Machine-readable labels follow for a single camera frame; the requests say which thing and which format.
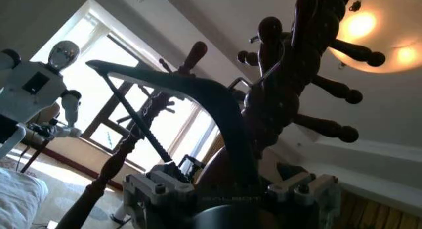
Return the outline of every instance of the wooden panel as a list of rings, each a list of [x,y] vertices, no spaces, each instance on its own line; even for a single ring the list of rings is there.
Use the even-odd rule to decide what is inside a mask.
[[[357,199],[357,196],[355,194],[347,193],[345,202],[343,203],[341,216],[340,216],[340,219],[339,219],[336,225],[333,226],[335,229],[345,229],[347,228],[349,218],[351,218],[352,213],[353,213],[353,208],[356,205],[356,199]]]
[[[404,213],[400,229],[416,229],[419,226],[419,218],[415,215]]]
[[[385,229],[399,229],[401,223],[403,212],[395,208],[391,208],[388,222],[385,224]]]
[[[376,216],[379,212],[380,204],[375,201],[369,201],[365,207],[365,212],[363,215],[360,228],[368,228],[369,226],[375,225],[376,223]]]
[[[353,213],[348,222],[349,227],[359,228],[367,205],[368,205],[368,199],[359,197],[356,201]]]
[[[384,225],[388,221],[391,208],[385,205],[380,205],[377,217],[376,217],[376,225],[375,229],[384,229]]]

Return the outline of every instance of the carpet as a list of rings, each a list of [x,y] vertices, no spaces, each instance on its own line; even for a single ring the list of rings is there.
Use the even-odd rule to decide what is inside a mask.
[[[0,159],[0,167],[6,168],[9,170],[14,170],[15,171],[17,170],[17,165],[18,165],[18,161],[15,161],[13,158],[6,156],[5,158]],[[37,174],[30,169],[26,171],[25,174],[27,174],[27,175],[30,175],[33,177],[38,177]]]

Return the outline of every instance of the curtain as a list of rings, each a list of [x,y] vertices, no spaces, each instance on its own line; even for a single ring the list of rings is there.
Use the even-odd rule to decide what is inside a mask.
[[[218,153],[219,150],[224,147],[224,145],[226,145],[226,143],[224,143],[223,136],[222,136],[222,134],[219,134],[218,137],[216,137],[216,139],[215,139],[215,141],[214,141],[214,143],[212,143],[212,145],[211,145],[211,149],[208,150],[208,153],[207,153],[207,155],[206,155],[206,157],[204,157],[204,160],[203,160],[203,162],[204,162],[206,165],[210,163],[212,157],[216,155],[216,153]],[[199,170],[199,171],[196,172],[194,182],[198,181],[202,172],[203,172],[203,170]]]

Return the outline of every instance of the bolt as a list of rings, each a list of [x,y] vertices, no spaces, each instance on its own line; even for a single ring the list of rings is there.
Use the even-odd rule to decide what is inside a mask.
[[[158,184],[155,191],[156,191],[156,194],[164,194],[166,193],[166,186],[162,183]]]
[[[308,194],[309,193],[309,186],[307,184],[300,184],[297,190],[300,193]]]

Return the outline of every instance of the sunlight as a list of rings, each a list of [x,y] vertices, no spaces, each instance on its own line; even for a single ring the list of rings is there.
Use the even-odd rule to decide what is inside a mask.
[[[19,156],[7,155],[11,159],[14,159],[17,162],[19,160]],[[22,164],[27,164],[29,159],[22,158],[21,159],[21,163]],[[91,179],[88,179],[87,177],[82,176],[80,174],[78,174],[77,172],[74,172],[73,170],[69,170],[66,168],[54,166],[51,164],[35,161],[31,164],[31,168],[34,168],[35,170],[41,171],[42,173],[45,173],[46,175],[57,178],[58,180],[70,183],[70,184],[75,184],[75,185],[80,185],[80,186],[87,186],[91,184]],[[107,188],[106,189],[108,192],[115,192],[112,189]]]

